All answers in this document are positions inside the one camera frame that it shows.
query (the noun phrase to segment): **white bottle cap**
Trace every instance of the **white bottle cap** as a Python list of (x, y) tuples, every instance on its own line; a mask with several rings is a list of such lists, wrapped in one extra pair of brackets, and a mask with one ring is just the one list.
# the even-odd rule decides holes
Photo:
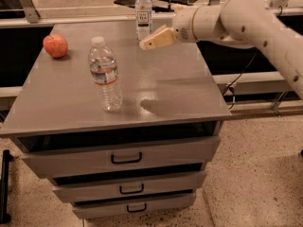
[(101, 36), (92, 38), (92, 46), (96, 48), (101, 48), (105, 45), (105, 40)]

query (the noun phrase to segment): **white robotic arm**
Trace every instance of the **white robotic arm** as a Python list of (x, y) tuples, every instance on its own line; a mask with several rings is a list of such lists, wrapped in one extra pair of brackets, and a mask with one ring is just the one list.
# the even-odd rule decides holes
[(140, 43), (154, 49), (175, 43), (210, 41), (256, 47), (303, 99), (303, 37), (285, 27), (262, 0), (227, 0), (222, 6), (189, 7)]

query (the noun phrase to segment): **gray tabletop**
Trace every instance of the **gray tabletop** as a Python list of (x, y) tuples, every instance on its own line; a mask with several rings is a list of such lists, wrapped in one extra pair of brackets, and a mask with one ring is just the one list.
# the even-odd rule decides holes
[[(154, 28), (169, 24), (154, 21)], [(224, 119), (230, 115), (196, 44), (142, 51), (134, 21), (55, 25), (69, 43), (59, 60), (41, 51), (1, 135), (33, 135)], [(87, 56), (103, 36), (116, 54), (123, 94), (120, 112), (104, 112)]]

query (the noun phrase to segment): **water bottle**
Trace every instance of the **water bottle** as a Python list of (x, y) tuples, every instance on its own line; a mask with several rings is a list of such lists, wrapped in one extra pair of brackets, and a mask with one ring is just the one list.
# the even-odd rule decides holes
[(152, 34), (152, 0), (135, 0), (136, 35), (140, 42)]
[(119, 110), (122, 104), (122, 93), (116, 58), (112, 49), (105, 44), (103, 37), (92, 38), (88, 64), (98, 87), (102, 108), (105, 111)]

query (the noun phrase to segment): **table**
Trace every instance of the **table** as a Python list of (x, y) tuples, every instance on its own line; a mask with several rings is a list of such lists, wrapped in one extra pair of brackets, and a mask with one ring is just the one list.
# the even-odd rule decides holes
[[(171, 24), (157, 19), (153, 28)], [(43, 50), (0, 130), (78, 218), (187, 207), (230, 115), (196, 44), (142, 51), (135, 22), (55, 25), (69, 43)], [(121, 110), (101, 109), (87, 55), (94, 36), (116, 53)]]

